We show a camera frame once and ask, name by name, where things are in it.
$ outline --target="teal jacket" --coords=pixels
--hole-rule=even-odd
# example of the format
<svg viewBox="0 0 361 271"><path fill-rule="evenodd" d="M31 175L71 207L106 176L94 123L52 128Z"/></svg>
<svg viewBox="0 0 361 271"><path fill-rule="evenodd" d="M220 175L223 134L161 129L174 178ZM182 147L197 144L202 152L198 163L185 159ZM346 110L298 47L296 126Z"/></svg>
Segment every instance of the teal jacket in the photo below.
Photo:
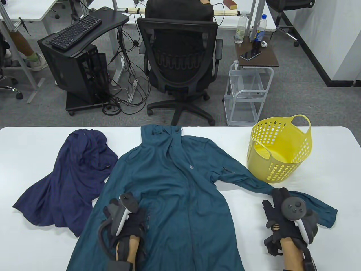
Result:
<svg viewBox="0 0 361 271"><path fill-rule="evenodd" d="M97 241L103 208L110 199L132 192L147 210L142 271L244 271L228 204L214 182L267 195L273 187L213 141L181 136L179 126L148 125L141 133L141 145L120 157L111 172L67 270L106 270L108 258ZM336 209L304 193L291 195L305 200L321 225L334 224Z"/></svg>

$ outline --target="jacket pocket zipper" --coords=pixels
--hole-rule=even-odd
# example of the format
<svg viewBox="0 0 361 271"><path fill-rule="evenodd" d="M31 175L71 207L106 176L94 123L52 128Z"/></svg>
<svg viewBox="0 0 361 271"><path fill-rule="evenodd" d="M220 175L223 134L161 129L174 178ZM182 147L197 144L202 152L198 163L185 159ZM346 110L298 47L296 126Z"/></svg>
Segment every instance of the jacket pocket zipper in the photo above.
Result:
<svg viewBox="0 0 361 271"><path fill-rule="evenodd" d="M230 173L235 173L235 172L229 170L228 168L223 167L223 169L226 170L226 171L228 171L228 172L230 172Z"/></svg>

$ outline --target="keyboard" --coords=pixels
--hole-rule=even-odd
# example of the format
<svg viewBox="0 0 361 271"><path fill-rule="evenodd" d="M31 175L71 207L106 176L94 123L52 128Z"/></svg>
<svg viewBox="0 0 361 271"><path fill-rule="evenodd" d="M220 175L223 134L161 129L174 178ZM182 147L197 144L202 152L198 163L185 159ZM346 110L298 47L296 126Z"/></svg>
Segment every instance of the keyboard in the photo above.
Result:
<svg viewBox="0 0 361 271"><path fill-rule="evenodd" d="M91 15L84 16L75 24L56 33L49 43L52 47L67 51L100 24L101 19Z"/></svg>

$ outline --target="smartphone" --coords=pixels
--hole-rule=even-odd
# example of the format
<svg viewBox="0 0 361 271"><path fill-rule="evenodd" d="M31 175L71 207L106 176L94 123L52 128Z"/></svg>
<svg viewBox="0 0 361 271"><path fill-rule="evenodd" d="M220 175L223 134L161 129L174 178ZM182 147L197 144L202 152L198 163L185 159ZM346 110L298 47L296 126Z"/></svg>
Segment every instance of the smartphone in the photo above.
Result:
<svg viewBox="0 0 361 271"><path fill-rule="evenodd" d="M248 52L240 55L240 57L246 61L251 60L252 58L258 56L260 53L262 53L260 50L258 49L252 49L249 50Z"/></svg>

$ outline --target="computer tower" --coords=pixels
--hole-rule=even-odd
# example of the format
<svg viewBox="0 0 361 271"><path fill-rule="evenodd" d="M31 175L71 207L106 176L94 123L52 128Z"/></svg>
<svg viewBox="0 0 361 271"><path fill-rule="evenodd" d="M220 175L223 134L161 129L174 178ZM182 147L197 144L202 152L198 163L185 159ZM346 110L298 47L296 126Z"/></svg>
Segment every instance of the computer tower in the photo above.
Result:
<svg viewBox="0 0 361 271"><path fill-rule="evenodd" d="M98 97L104 95L99 92L109 91L104 53L98 53L97 47L90 44L75 56L67 57L50 46L42 43L39 46L59 88L82 100L83 106L102 102Z"/></svg>

